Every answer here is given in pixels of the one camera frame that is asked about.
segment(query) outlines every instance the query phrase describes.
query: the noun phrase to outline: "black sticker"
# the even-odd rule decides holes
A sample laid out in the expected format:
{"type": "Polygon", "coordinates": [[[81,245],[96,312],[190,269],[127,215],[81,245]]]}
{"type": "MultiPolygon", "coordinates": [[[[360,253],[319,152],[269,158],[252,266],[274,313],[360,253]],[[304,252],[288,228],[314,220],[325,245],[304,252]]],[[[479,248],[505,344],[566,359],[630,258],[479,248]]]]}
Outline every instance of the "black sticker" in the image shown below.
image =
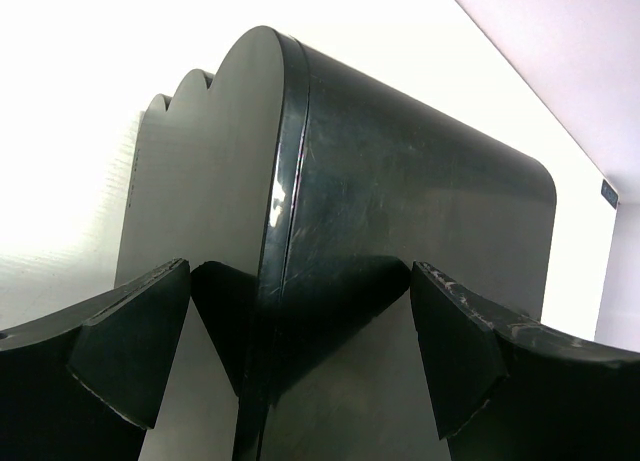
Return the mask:
{"type": "Polygon", "coordinates": [[[613,206],[614,209],[618,207],[618,193],[611,187],[609,183],[607,183],[606,179],[602,180],[602,189],[600,190],[604,199],[609,201],[609,204],[613,206]]]}

